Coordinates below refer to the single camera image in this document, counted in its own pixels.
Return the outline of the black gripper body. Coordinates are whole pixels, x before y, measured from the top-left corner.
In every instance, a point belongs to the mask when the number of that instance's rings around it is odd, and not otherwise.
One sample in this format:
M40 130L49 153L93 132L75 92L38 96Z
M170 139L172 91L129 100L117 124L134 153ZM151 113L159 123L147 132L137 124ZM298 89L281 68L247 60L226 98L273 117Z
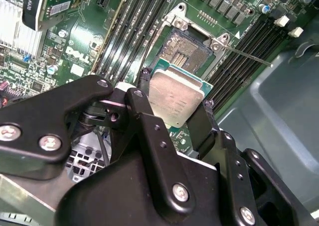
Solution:
M231 226L220 204L219 174L179 154L196 196L193 213L181 226ZM155 210L142 157L132 153L75 184L56 209L58 226L170 226Z

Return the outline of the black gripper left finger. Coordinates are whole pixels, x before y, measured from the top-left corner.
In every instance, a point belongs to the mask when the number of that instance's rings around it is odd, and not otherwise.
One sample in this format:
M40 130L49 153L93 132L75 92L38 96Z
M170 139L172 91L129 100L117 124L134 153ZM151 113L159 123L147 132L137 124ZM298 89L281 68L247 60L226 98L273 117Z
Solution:
M119 116L116 121L104 119L121 135L113 145L112 164L139 153L156 212L163 218L189 216L195 197L163 120L154 115L141 90L121 94L96 75L1 109L1 172L35 180L60 175L71 153L71 138L80 132L79 116L95 102L107 114Z

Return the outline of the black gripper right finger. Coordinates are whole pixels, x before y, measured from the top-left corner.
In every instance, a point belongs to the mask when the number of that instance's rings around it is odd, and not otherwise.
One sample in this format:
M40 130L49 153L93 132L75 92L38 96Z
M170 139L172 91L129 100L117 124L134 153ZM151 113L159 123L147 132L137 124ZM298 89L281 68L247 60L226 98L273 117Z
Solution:
M240 151L202 101L187 120L198 159L218 172L219 217L225 226L306 226L308 211L256 150Z

